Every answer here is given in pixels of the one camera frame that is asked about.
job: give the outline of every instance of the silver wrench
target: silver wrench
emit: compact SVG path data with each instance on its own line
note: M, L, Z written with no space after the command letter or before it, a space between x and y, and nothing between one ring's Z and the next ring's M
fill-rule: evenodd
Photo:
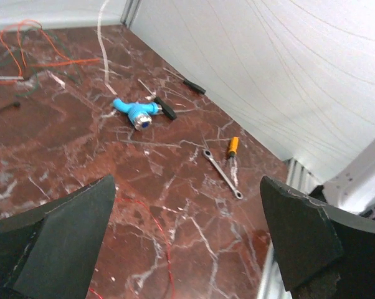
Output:
M209 160L211 162L212 165L214 165L214 167L218 170L219 174L224 178L225 182L229 185L229 187L231 188L231 190L233 191L233 193L235 194L235 197L237 199L242 199L243 198L243 194L236 189L235 185L233 185L233 183L230 181L230 179L226 176L226 174L224 173L224 171L221 169L221 167L219 167L219 165L216 163L216 161L214 160L214 157L212 156L211 152L208 150L208 149L204 149L202 151L202 154L204 155L204 157L206 157L207 160Z

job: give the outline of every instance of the blue plastic object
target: blue plastic object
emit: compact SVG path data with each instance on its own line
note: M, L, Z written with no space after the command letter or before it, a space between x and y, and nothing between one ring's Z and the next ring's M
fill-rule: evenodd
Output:
M124 103L120 98L116 98L113 101L113 107L120 112L126 113L137 130L147 128L151 123L150 115L158 113L158 105L156 103Z

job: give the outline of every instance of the brown marble table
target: brown marble table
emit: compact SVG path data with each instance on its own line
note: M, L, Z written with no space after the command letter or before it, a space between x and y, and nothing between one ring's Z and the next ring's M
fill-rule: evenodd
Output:
M95 29L55 33L75 58L102 55ZM65 88L40 70L39 88L19 99L19 109L0 114L0 219L111 173L116 202L91 284L104 299L171 298L164 238L137 200L150 207L171 243L175 298L255 298L269 243L259 182L264 174L283 180L286 167L207 97L167 74L162 68L169 65L128 29L104 27L103 34L119 97L145 102L140 78L178 111L178 119L154 116L139 132L126 115L112 115L101 63L78 67L82 83L53 73ZM14 34L6 40L17 45ZM30 60L57 56L36 32L28 33L24 48ZM60 70L78 78L74 67ZM17 74L15 65L0 74ZM32 76L0 86L0 107L35 82ZM229 173L224 157L233 136L240 137L243 201L202 156L209 148Z

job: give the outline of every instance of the white backdrop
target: white backdrop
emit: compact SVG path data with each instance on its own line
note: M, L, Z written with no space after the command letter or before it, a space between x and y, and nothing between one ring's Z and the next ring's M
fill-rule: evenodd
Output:
M35 19L45 28L94 26L103 0L0 0L0 30L24 19ZM110 0L103 25L119 24L126 0Z
M375 0L144 0L131 29L321 181L375 138Z

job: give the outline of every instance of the yellow screwdriver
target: yellow screwdriver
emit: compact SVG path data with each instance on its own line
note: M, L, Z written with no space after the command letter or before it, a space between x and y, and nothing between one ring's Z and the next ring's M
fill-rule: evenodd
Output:
M233 137L229 143L229 149L227 150L227 158L229 164L232 165L232 162L237 154L237 147L239 146L239 137Z

